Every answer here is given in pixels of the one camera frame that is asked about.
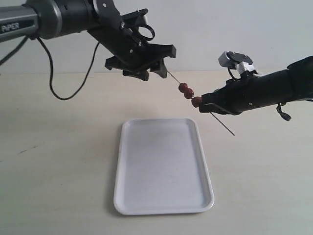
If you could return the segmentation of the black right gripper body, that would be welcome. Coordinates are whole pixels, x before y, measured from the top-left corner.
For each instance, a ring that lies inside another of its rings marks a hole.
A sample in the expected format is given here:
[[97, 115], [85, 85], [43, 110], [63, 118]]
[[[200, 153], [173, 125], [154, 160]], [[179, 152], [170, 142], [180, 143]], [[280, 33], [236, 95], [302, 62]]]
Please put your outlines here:
[[286, 70], [228, 84], [217, 91], [218, 104], [234, 114], [289, 101], [293, 96]]

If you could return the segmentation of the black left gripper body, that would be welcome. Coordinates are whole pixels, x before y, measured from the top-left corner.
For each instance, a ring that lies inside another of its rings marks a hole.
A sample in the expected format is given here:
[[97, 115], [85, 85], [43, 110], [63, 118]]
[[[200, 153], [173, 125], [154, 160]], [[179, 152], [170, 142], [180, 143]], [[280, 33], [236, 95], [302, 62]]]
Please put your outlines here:
[[98, 26], [88, 33], [111, 54], [131, 68], [148, 68], [149, 42], [155, 31], [149, 25], [127, 26], [122, 16], [98, 16]]

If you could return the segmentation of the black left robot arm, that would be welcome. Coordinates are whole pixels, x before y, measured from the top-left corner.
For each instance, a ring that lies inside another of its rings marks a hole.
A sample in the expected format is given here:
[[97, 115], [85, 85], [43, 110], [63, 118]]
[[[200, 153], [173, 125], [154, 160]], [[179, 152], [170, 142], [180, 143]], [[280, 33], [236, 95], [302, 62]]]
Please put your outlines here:
[[154, 30], [147, 25], [148, 9], [121, 15], [112, 0], [28, 0], [20, 6], [1, 7], [0, 40], [22, 36], [49, 40], [87, 31], [113, 57], [105, 68], [143, 81], [154, 72], [167, 77], [164, 58], [176, 57], [174, 45], [152, 44]]

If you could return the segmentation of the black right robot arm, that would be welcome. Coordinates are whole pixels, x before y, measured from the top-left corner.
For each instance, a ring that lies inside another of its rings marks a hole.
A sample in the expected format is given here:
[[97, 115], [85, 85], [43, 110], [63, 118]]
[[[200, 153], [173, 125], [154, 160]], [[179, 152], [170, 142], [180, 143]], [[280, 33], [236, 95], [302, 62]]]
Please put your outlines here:
[[313, 57], [309, 56], [286, 69], [263, 76], [245, 71], [240, 79], [229, 79], [226, 85], [203, 94], [201, 113], [239, 115], [242, 112], [288, 102], [312, 100]]

